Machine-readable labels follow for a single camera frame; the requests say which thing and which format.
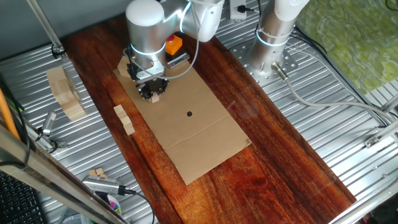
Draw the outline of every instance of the green surface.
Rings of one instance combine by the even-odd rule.
[[[389,6],[396,8],[395,0]],[[385,0],[310,0],[297,24],[364,94],[398,78],[398,12]]]

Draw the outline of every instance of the gray wall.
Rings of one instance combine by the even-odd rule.
[[[59,37],[122,14],[131,0],[38,0]],[[50,43],[26,0],[0,0],[0,60]]]

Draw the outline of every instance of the orange component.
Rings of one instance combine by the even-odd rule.
[[[166,53],[174,55],[182,47],[182,39],[171,35],[166,41]]]

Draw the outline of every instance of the wood grain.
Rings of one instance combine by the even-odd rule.
[[[190,55],[196,41],[180,35]],[[63,40],[77,72],[161,223],[328,223],[355,198],[216,39],[193,66],[252,144],[189,185],[113,70],[129,43],[124,16]],[[125,135],[113,107],[136,132]]]

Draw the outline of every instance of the keyboard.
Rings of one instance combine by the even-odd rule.
[[[0,172],[0,223],[47,223],[37,192],[29,185],[3,172]]]

